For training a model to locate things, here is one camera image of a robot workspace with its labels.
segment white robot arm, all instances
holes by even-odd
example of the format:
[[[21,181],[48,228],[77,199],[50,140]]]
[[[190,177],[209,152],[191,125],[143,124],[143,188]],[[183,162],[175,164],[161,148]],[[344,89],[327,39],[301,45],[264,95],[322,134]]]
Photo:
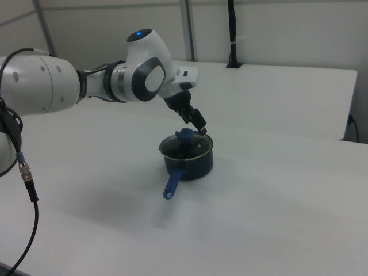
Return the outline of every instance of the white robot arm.
[[[177,66],[152,29],[131,34],[127,42],[125,62],[117,61],[95,71],[79,71],[66,60],[46,55],[15,56],[3,71],[0,97],[6,106],[23,115],[67,109],[85,97],[145,102],[158,94],[185,123],[193,123],[204,135],[206,121],[190,105],[188,91],[198,82],[198,69]],[[0,64],[5,59],[0,57]],[[0,176],[14,164],[15,154],[0,122]]]

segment saucepan handle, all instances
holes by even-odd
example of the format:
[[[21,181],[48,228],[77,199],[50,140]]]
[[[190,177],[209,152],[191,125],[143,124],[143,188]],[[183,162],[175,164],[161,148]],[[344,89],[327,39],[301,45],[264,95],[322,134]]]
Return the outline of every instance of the saucepan handle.
[[[170,179],[167,181],[167,185],[162,194],[163,198],[169,200],[174,196],[179,180],[184,173],[185,173],[184,168],[177,168],[171,172]]]

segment saucepan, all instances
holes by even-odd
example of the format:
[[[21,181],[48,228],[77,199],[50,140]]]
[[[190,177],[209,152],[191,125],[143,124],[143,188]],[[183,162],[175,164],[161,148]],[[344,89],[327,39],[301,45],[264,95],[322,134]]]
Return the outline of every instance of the saucepan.
[[[183,128],[160,144],[166,170],[170,174],[162,196],[169,200],[174,196],[180,180],[204,177],[213,167],[213,141],[208,135],[200,135]]]

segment white table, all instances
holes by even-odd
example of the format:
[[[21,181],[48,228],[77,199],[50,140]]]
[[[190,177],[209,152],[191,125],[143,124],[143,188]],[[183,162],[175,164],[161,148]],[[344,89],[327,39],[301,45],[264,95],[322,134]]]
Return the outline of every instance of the white table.
[[[196,66],[198,86],[192,104],[207,122],[339,140],[344,137],[357,72],[325,68],[258,66],[228,69],[223,63],[178,62]],[[121,105],[82,101],[92,105],[176,118],[156,97],[149,104]]]
[[[180,118],[76,106],[24,123],[40,198],[30,275],[368,271],[365,144],[209,124],[213,170],[168,201],[158,145]],[[33,206],[16,170],[0,183],[0,260],[13,264]]]

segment pot rim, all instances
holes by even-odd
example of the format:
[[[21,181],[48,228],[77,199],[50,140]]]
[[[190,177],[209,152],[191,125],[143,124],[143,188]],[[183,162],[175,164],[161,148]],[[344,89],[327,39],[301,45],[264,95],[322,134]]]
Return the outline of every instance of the pot rim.
[[[169,157],[169,156],[163,154],[163,152],[162,152],[163,144],[166,143],[166,142],[168,142],[171,139],[174,139],[174,138],[177,139],[176,135],[171,135],[168,138],[164,139],[160,143],[159,149],[160,149],[160,152],[163,155],[163,157],[165,157],[167,159],[170,159],[170,160],[173,160],[173,161],[192,161],[192,160],[196,160],[196,159],[201,158],[201,157],[205,156],[206,154],[208,154],[212,150],[212,148],[213,148],[213,140],[212,140],[212,138],[209,135],[207,135],[207,134],[204,134],[203,137],[207,137],[209,139],[209,141],[210,141],[210,147],[209,147],[209,149],[204,154],[198,155],[198,156],[193,157],[193,158],[179,159],[179,158]]]

